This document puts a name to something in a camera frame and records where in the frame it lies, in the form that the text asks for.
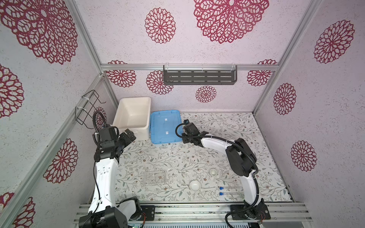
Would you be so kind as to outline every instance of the blue plastic tray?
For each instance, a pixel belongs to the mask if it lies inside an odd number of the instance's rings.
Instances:
[[[181,142],[182,139],[175,134],[176,126],[181,124],[178,110],[153,112],[151,114],[151,141],[154,144]],[[177,129],[183,133],[183,127]]]

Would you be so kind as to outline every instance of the plastic tube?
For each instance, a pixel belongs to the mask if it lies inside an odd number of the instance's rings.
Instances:
[[[219,195],[220,196],[224,196],[224,195],[240,195],[243,194],[243,192],[220,192]]]
[[[224,187],[219,187],[219,190],[223,190],[223,189],[242,189],[242,186],[224,186]]]

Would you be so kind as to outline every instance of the aluminum frame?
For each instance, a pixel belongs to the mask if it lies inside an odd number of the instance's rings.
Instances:
[[[272,77],[270,77],[268,84],[265,87],[264,92],[261,94],[260,99],[258,100],[257,104],[255,105],[255,109],[253,114],[259,111],[262,104],[267,99],[268,94],[272,91],[272,87],[274,86],[275,82],[278,80],[280,73],[288,64],[288,60],[291,57],[295,47],[298,45],[300,39],[303,37],[305,30],[307,29],[310,21],[313,19],[314,15],[316,14],[322,0],[312,0],[309,6],[306,9],[305,14],[303,15],[288,47],[286,48],[282,58],[279,61],[279,65],[258,65],[258,64],[237,64],[237,70],[271,70],[276,71]],[[89,55],[96,67],[99,71],[100,75],[98,75],[92,84],[90,85],[88,91],[95,89],[99,86],[100,82],[104,78],[104,82],[106,88],[108,90],[109,96],[113,100],[114,106],[118,106],[117,99],[115,94],[111,88],[110,82],[107,79],[105,70],[163,70],[164,64],[101,64],[100,58],[95,50],[95,47],[92,43],[92,40],[87,32],[85,24],[80,16],[80,13],[77,9],[77,6],[74,0],[65,0],[65,4],[76,24],[76,27],[79,31],[79,35],[84,41],[84,44],[89,52]],[[169,65],[171,70],[230,70],[232,67],[231,65],[206,65],[206,64],[176,64],[176,65]],[[86,99],[81,99],[77,106],[84,106],[86,105]],[[73,125],[75,124],[74,120],[74,113],[71,112],[68,116],[67,120],[58,130],[54,138],[51,140],[49,146],[45,149],[43,154],[37,160],[36,164],[32,167],[30,172],[27,174],[26,178],[22,181],[18,189],[16,190],[14,196],[11,198],[8,205],[4,208],[3,212],[0,215],[0,228],[10,227],[20,212],[21,208],[23,207],[24,203],[28,198],[28,194],[30,193],[32,187],[35,185],[39,176],[43,174],[45,169],[47,168],[48,163],[51,159],[54,158],[56,155],[58,148],[62,145],[65,137],[71,131]]]
[[[154,221],[148,223],[221,223],[227,212],[230,212],[230,205],[242,204],[242,202],[163,202],[163,201],[141,201],[141,205],[154,205]],[[312,222],[304,203],[298,202],[266,202],[270,212],[271,220],[268,222],[299,221]],[[88,214],[89,204],[81,204],[75,218],[74,224],[78,223],[80,217]],[[230,223],[259,222],[260,220],[233,220]]]
[[[278,64],[101,64],[102,70],[222,70],[229,71],[237,66],[237,70],[271,70],[275,71]]]

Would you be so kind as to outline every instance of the red flower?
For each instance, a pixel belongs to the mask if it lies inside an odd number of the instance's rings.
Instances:
[[[43,174],[43,177],[52,183],[65,181],[75,170],[78,160],[78,151],[75,143],[71,139],[66,139],[63,147],[58,151]]]
[[[105,110],[102,107],[97,107],[96,111],[99,111],[103,114],[104,118],[105,118],[105,122],[107,121],[107,114],[105,113]],[[96,127],[98,129],[101,129],[103,127],[103,119],[101,118],[100,115],[96,115]]]
[[[29,197],[27,204],[23,206],[19,215],[13,222],[13,228],[29,228],[33,224],[33,218],[35,215],[34,210],[35,203],[33,202],[33,197]]]
[[[174,86],[165,85],[164,83],[164,73],[160,70],[152,71],[146,78],[146,84],[149,90],[155,94],[167,94]]]
[[[0,213],[3,211],[4,207],[8,204],[13,195],[14,192],[7,192],[4,195],[0,196]]]
[[[289,83],[284,83],[276,90],[274,95],[274,108],[280,115],[288,114],[295,104],[295,89]]]
[[[317,164],[317,154],[312,145],[306,141],[298,141],[292,147],[292,160],[302,171],[311,171]]]
[[[145,19],[145,27],[148,36],[156,43],[170,41],[176,31],[174,18],[165,9],[154,8]]]
[[[209,85],[200,87],[195,93],[196,99],[202,103],[212,101],[216,95],[217,91],[215,88]]]
[[[108,64],[126,64],[123,61],[112,60]],[[130,87],[136,82],[134,70],[108,70],[106,71],[108,79],[120,87]]]
[[[264,61],[258,62],[258,64],[277,64],[275,60],[265,59]],[[250,85],[260,86],[268,82],[272,71],[269,70],[250,70],[247,75],[247,81]]]
[[[64,1],[1,0],[0,16],[36,57],[63,64],[76,54],[77,32]]]
[[[18,111],[24,100],[23,93],[18,77],[0,64],[0,118]]]
[[[211,41],[241,39],[261,21],[269,0],[194,0],[197,26]]]
[[[343,55],[354,39],[354,25],[348,20],[338,21],[326,28],[314,47],[317,62],[329,63]]]

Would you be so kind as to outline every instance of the table surface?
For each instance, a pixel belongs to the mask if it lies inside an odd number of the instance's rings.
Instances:
[[[250,113],[181,113],[199,131],[207,131],[228,140],[243,138],[257,157],[260,193],[267,202],[292,202],[282,177]],[[137,196],[141,201],[242,201],[243,193],[219,196],[219,186],[241,186],[231,170],[227,156],[191,143],[153,144],[135,141],[125,150],[116,173],[115,194],[118,200]],[[213,178],[209,171],[218,170]],[[189,183],[198,180],[202,188],[217,190],[193,192]]]

